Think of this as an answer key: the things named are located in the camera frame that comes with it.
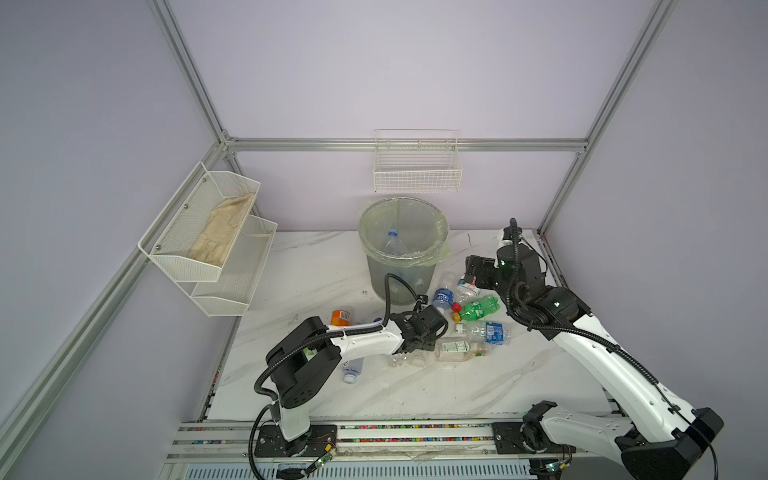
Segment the green white label bottle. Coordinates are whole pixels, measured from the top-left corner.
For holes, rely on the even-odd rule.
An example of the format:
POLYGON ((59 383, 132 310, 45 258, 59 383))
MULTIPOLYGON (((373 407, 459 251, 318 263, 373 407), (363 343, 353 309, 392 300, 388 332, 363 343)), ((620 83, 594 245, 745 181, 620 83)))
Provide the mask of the green white label bottle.
POLYGON ((465 338, 441 338, 435 345, 438 362, 458 363, 488 355, 486 345, 465 338))

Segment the orange label bottle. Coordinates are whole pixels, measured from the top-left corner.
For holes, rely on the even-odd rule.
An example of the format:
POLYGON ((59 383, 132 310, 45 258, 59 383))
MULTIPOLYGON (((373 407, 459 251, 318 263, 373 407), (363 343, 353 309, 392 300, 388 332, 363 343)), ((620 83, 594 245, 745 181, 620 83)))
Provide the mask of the orange label bottle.
POLYGON ((346 327, 350 325, 350 313, 346 310, 334 310, 331 314, 332 326, 346 327))

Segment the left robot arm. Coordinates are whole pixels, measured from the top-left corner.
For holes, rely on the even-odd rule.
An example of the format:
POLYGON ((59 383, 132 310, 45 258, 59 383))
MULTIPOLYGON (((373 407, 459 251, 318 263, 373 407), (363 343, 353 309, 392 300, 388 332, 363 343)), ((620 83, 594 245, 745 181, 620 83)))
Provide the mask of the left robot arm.
POLYGON ((448 328, 448 320, 432 305, 352 326, 326 325, 310 317, 267 353, 254 391, 270 399, 269 411, 282 439, 293 442, 309 432, 307 404, 339 365, 377 355, 431 352, 448 328))

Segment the green soda bottle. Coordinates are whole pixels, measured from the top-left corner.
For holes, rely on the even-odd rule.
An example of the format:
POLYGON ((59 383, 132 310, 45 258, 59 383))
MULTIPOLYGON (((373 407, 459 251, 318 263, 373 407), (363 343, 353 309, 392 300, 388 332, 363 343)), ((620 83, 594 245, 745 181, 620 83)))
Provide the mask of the green soda bottle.
POLYGON ((477 321, 499 309, 499 300, 493 295, 487 295, 462 305, 458 312, 452 313, 451 318, 455 323, 477 321))

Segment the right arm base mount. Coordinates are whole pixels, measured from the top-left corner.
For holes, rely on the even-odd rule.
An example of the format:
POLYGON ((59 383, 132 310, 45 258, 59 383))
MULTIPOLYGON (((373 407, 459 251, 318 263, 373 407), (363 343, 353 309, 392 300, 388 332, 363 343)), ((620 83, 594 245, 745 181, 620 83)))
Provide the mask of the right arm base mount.
POLYGON ((508 454, 565 454, 575 452, 571 445, 556 444, 539 433, 530 433, 522 421, 494 422, 491 424, 496 452, 508 454))

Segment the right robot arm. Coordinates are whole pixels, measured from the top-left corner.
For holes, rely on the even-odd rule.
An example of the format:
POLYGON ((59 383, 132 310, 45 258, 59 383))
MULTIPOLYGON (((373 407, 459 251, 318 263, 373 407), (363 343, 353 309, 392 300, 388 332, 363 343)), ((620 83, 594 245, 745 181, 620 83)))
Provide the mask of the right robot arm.
POLYGON ((612 421, 541 401, 523 418, 527 450, 572 446, 622 465, 635 479, 682 479, 714 451, 722 418, 665 387, 570 289, 546 284, 535 250, 506 243, 494 258, 467 257, 465 272, 478 288, 494 291, 513 320, 569 353, 625 413, 612 421))

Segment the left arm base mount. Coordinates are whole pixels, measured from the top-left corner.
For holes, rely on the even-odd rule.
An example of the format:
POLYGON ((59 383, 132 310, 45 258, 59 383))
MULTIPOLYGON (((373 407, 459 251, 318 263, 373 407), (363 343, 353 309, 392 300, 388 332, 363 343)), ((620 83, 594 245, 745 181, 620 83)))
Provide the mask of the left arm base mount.
POLYGON ((297 439, 288 441, 277 425, 267 424, 256 434, 253 452, 256 458, 320 457, 337 443, 338 427, 331 424, 311 424, 297 439))

